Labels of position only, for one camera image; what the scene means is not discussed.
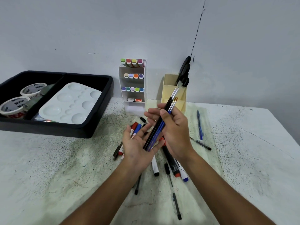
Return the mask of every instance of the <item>purple marker cap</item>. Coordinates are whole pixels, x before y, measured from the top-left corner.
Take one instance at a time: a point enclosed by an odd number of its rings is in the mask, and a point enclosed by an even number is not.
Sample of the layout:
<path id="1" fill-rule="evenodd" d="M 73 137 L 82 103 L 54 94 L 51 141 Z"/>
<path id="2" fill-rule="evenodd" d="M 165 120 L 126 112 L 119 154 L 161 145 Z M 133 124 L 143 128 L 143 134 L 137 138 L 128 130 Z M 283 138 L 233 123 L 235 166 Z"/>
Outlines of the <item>purple marker cap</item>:
<path id="1" fill-rule="evenodd" d="M 141 129 L 142 125 L 138 124 L 135 131 L 133 133 L 137 133 Z"/>

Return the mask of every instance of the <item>tabletop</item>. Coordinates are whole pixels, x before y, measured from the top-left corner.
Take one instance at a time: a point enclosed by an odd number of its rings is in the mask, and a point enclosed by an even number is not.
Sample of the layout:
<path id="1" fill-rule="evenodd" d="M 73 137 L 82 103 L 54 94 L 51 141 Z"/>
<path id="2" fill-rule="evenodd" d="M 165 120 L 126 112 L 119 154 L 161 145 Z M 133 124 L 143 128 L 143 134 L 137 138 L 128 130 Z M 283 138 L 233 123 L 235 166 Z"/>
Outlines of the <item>tabletop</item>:
<path id="1" fill-rule="evenodd" d="M 155 100 L 147 106 L 154 107 Z M 190 135 L 200 109 L 213 150 L 193 147 L 234 189 L 277 224 L 298 224 L 300 146 L 267 109 L 187 103 Z M 1 131 L 1 224 L 58 224 L 118 166 L 112 154 L 128 123 L 122 98 L 112 98 L 90 139 Z M 139 194 L 129 193 L 112 224 L 218 224 L 191 181 L 172 177 L 182 220 L 171 203 L 159 151 L 158 177 L 143 173 Z"/>

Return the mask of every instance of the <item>black tray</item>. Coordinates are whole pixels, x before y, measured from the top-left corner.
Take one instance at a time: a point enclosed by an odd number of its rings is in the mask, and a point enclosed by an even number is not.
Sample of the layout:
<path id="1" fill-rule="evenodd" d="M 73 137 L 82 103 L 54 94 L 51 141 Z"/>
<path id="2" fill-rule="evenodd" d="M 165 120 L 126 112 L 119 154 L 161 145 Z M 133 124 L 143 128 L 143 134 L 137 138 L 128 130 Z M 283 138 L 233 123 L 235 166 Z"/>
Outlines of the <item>black tray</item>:
<path id="1" fill-rule="evenodd" d="M 0 104 L 11 98 L 21 96 L 20 90 L 27 85 L 41 82 L 47 85 L 55 83 L 55 85 L 28 111 L 23 119 L 13 119 L 0 115 L 0 130 L 78 138 L 92 137 L 112 97 L 113 78 L 107 75 L 25 71 L 0 84 L 0 93 L 3 95 Z M 52 96 L 71 82 L 81 83 L 102 91 L 84 123 L 74 125 L 31 120 Z"/>

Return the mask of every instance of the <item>mark on wall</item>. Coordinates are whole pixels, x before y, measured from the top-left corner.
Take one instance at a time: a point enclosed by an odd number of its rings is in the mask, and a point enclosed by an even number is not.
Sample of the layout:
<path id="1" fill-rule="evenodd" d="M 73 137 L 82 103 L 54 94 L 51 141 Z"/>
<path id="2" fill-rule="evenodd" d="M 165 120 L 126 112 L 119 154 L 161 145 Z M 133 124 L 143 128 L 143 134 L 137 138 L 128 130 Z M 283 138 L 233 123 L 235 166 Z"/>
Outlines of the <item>mark on wall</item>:
<path id="1" fill-rule="evenodd" d="M 192 56 L 192 54 L 193 54 L 193 50 L 194 50 L 194 46 L 195 46 L 195 42 L 196 42 L 196 38 L 197 38 L 197 33 L 198 33 L 198 30 L 199 30 L 199 26 L 200 26 L 202 14 L 203 14 L 203 12 L 204 12 L 204 10 L 205 10 L 205 8 L 204 8 L 204 6 L 205 6 L 205 1 L 206 1 L 206 0 L 204 0 L 204 3 L 203 3 L 202 13 L 201 13 L 201 16 L 200 16 L 200 20 L 199 20 L 199 24 L 198 24 L 198 28 L 197 28 L 197 32 L 196 32 L 196 36 L 195 36 L 195 40 L 194 40 L 194 44 L 193 44 L 193 48 L 192 48 L 192 53 L 190 54 L 190 56 Z"/>

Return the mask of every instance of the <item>gray wall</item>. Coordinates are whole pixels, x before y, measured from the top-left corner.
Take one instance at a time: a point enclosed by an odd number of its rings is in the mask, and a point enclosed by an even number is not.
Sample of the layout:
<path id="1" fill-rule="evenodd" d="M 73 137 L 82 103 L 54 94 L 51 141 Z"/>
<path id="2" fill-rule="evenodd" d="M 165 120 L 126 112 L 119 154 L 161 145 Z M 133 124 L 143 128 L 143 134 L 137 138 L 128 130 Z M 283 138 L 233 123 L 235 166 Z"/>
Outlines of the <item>gray wall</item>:
<path id="1" fill-rule="evenodd" d="M 156 99 L 194 45 L 188 101 L 267 108 L 299 143 L 299 0 L 206 0 L 194 44 L 203 3 L 0 0 L 0 82 L 25 70 L 118 81 L 120 58 L 137 57 Z"/>

